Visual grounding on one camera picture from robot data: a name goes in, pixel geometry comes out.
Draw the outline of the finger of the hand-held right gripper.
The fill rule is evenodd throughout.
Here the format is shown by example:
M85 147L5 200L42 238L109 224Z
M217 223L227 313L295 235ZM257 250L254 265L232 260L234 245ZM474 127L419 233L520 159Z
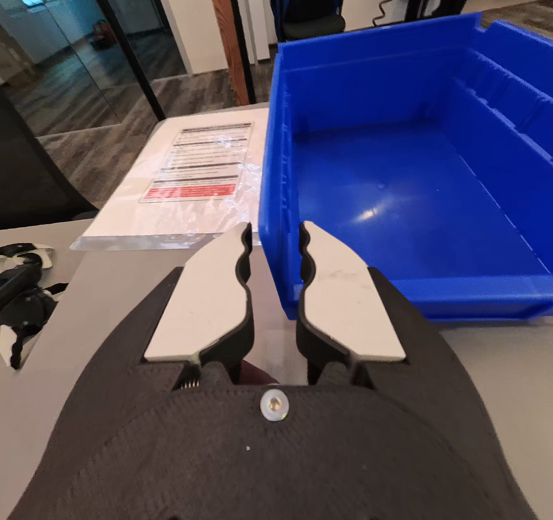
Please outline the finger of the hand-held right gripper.
M16 344L17 341L17 335L12 330L11 327L6 325L1 325L1 358L5 362L5 364L10 367L12 370L19 370L23 365L25 364L29 354L31 353L33 349L33 340L28 339L24 341L23 348L20 354L20 361L19 366L12 366L11 365L11 359L12 359L12 348L13 345Z

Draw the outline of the white door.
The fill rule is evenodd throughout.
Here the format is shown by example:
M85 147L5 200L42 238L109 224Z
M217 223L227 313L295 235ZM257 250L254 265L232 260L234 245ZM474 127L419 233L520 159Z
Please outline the white door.
M212 0L161 0L188 74L227 69Z

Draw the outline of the laminated instruction sheet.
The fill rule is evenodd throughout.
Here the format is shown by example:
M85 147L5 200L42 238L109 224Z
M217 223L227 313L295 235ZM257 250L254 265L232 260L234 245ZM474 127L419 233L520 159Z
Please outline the laminated instruction sheet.
M166 119L72 244L82 251L203 247L239 223L259 245L268 104Z

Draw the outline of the wooden post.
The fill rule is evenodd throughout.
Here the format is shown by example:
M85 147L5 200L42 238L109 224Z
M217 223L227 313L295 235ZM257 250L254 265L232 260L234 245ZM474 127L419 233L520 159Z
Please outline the wooden post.
M212 0L212 4L236 104L253 105L257 101L238 0Z

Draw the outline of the grey desk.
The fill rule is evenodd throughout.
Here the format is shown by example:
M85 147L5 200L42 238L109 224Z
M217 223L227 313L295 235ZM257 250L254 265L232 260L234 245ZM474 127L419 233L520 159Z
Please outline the grey desk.
M1 519L9 518L44 454L61 409L99 346L196 248L79 252L91 220L1 230L1 245L55 251L46 284L68 282L20 371L1 360ZM540 519L552 519L552 317L439 329L487 407L504 454Z

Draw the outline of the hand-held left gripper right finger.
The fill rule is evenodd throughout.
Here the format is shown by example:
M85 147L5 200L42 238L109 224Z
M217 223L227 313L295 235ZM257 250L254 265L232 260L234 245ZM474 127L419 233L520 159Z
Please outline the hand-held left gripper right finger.
M400 363L406 352L367 264L312 221L300 226L298 349L310 363Z

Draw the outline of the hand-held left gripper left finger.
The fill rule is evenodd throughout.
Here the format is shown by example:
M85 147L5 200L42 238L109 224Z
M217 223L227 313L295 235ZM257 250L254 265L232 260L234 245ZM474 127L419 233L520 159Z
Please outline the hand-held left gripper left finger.
M189 361L247 319L247 279L252 225L241 222L214 238L188 259L144 352L149 363Z

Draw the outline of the black mesh chair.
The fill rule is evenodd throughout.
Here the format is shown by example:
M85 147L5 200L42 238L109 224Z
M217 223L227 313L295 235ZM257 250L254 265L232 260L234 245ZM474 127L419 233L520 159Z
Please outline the black mesh chair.
M1 89L1 230L93 219L98 211L59 170Z

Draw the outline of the black swivel chair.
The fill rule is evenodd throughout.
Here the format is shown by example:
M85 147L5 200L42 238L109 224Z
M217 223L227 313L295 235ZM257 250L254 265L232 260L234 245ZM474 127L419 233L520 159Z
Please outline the black swivel chair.
M284 10L282 1L273 15L278 43L335 35L345 31L343 1L331 12L330 0L290 0Z

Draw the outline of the blue plastic bin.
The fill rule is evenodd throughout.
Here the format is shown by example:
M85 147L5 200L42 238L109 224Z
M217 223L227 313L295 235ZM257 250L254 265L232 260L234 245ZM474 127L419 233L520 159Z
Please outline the blue plastic bin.
M552 40L480 14L282 43L258 231L296 319L312 221L428 319L552 315Z

